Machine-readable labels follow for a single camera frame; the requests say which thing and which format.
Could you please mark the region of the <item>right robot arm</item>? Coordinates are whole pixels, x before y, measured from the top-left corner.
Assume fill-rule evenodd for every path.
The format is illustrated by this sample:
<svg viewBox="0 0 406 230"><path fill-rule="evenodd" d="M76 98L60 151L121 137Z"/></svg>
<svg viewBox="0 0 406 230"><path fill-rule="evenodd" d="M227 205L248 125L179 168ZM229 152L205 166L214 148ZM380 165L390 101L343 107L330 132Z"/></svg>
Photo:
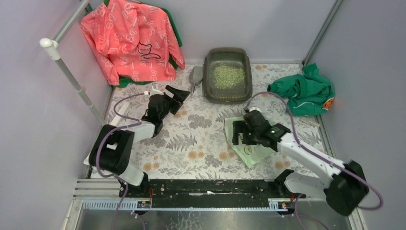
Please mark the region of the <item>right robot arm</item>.
<svg viewBox="0 0 406 230"><path fill-rule="evenodd" d="M338 214L349 216L369 193L363 169L355 161L345 163L314 149L282 124L270 124L257 109L231 122L232 144L259 146L285 153L315 176L284 170L274 180L275 193L287 197L291 193L323 199Z"/></svg>

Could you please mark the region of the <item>green cat litter bag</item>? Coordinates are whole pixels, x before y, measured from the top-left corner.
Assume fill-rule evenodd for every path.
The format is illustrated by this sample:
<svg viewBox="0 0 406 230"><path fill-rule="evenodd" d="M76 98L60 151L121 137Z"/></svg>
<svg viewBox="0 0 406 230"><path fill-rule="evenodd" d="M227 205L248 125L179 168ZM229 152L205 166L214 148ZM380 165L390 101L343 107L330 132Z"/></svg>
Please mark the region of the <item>green cat litter bag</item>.
<svg viewBox="0 0 406 230"><path fill-rule="evenodd" d="M237 153L248 168L259 163L266 157L275 153L271 148L266 148L262 145L246 145L242 143L242 134L238 135L238 145L234 145L232 142L234 136L233 122L243 121L243 117L229 117L225 118L224 130L226 134L226 140L231 148Z"/></svg>

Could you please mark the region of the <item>metal litter scoop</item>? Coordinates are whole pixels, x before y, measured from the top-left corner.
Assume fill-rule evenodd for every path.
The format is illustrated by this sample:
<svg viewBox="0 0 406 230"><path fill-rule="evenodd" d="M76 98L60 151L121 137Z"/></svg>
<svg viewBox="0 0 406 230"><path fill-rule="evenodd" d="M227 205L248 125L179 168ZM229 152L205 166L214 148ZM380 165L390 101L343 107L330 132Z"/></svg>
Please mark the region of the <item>metal litter scoop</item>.
<svg viewBox="0 0 406 230"><path fill-rule="evenodd" d="M195 66L189 74L189 83L191 84L191 95L193 95L195 87L203 80L203 66Z"/></svg>

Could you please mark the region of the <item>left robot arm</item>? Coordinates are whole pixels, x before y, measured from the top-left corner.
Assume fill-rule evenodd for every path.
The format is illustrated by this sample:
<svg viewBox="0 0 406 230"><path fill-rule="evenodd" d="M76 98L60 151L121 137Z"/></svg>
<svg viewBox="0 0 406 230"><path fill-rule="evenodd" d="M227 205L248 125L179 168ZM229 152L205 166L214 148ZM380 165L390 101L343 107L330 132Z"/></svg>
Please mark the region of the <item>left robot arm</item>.
<svg viewBox="0 0 406 230"><path fill-rule="evenodd" d="M190 91L167 85L167 95L152 88L142 94L148 96L148 107L141 119L125 126L104 125L85 163L96 168L104 178L118 177L130 185L130 191L137 197L148 192L146 173L130 164L132 146L135 141L156 137L163 127L163 120L169 114L175 115L190 95Z"/></svg>

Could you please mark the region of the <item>beige bag sealing clip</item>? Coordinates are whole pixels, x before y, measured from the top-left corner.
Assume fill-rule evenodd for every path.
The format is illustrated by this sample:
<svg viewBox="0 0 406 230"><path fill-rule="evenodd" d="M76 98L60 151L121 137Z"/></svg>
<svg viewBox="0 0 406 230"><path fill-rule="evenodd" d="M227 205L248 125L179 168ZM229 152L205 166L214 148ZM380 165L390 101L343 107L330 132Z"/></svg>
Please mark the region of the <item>beige bag sealing clip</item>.
<svg viewBox="0 0 406 230"><path fill-rule="evenodd" d="M308 117L301 117L301 118L300 118L300 121L301 121L303 124L306 124L307 126L310 126L310 127L317 127L317 128L320 127L320 124L319 124L317 121L315 121L315 120L313 120L313 119L310 119L310 118L308 118Z"/></svg>

